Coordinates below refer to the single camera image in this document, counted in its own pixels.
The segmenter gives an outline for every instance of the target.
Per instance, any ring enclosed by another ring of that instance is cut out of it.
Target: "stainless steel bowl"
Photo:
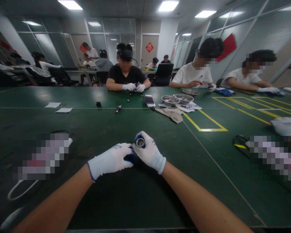
[[[175,97],[177,97],[180,100],[181,104],[188,104],[191,101],[194,101],[194,98],[190,95],[186,95],[186,94],[176,94]]]
[[[199,95],[198,91],[192,90],[192,89],[184,89],[183,90],[184,93],[189,94],[190,96],[196,96]]]
[[[180,100],[177,97],[171,95],[162,96],[162,100],[166,106],[174,106],[175,104],[180,103]]]

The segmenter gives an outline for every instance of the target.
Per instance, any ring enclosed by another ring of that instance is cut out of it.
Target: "ceiling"
[[[172,12],[159,12],[163,0],[75,0],[83,11],[71,11],[57,0],[0,0],[0,13],[8,16],[70,16],[160,19],[179,18],[178,32],[194,28],[207,19],[194,18],[203,10],[223,12],[246,0],[179,0]]]

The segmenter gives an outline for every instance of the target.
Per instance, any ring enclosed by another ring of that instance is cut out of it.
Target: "white paper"
[[[196,103],[194,102],[189,102],[189,104],[187,105],[183,105],[183,104],[176,104],[177,108],[181,109],[184,112],[195,112],[195,110],[200,110],[202,109],[202,107],[198,106]]]
[[[57,108],[60,103],[49,102],[45,107]]]
[[[70,112],[73,108],[61,108],[60,110],[56,111],[56,112],[62,112],[62,113],[67,113]]]

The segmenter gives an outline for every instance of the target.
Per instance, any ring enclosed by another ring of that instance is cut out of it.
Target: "white glove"
[[[213,92],[214,90],[216,90],[217,85],[216,84],[211,84],[208,88],[207,88],[207,92]]]
[[[136,91],[137,92],[143,92],[145,90],[145,85],[144,84],[140,84],[139,86],[137,86]]]
[[[118,143],[106,152],[94,157],[87,162],[93,181],[106,173],[113,173],[133,166],[132,162],[125,161],[127,155],[135,156],[134,151],[129,148],[131,144]]]
[[[291,136],[291,117],[276,118],[271,123],[280,136]]]
[[[122,86],[122,89],[125,91],[133,91],[134,89],[136,89],[136,85],[133,83],[129,83],[129,84],[124,84]]]
[[[138,138],[144,138],[145,140],[145,148],[141,148],[133,144],[133,149],[138,155],[138,157],[149,167],[154,168],[159,174],[162,174],[166,158],[161,155],[158,151],[158,148],[149,135],[147,135],[144,131],[137,133],[135,142]]]

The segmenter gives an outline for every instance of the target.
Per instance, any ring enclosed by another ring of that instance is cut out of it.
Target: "table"
[[[232,98],[225,98],[203,88],[199,91],[194,102],[203,109],[185,114],[184,122],[176,124],[147,108],[140,94],[129,96],[125,91],[111,92],[103,87],[0,88],[0,159],[13,150],[13,142],[32,139],[37,133],[65,129],[73,139],[67,168],[56,179],[45,181],[25,202],[7,200],[16,183],[9,167],[12,158],[0,163],[0,223],[26,205],[16,224],[87,160],[117,143],[133,142],[136,133],[144,130],[169,162],[203,185],[250,227],[291,227],[291,194],[262,175],[232,145],[232,138],[238,134],[275,135],[269,127],[274,118],[270,114],[291,116],[291,94],[268,98],[236,91]],[[157,105],[161,96],[181,92],[151,87],[144,94],[151,94]],[[116,100],[123,107],[118,114]],[[44,108],[48,102],[61,102],[73,110],[57,114],[57,109]],[[267,106],[282,111],[258,110]],[[139,163],[99,177],[76,209],[68,229],[193,227],[168,184],[156,171]]]

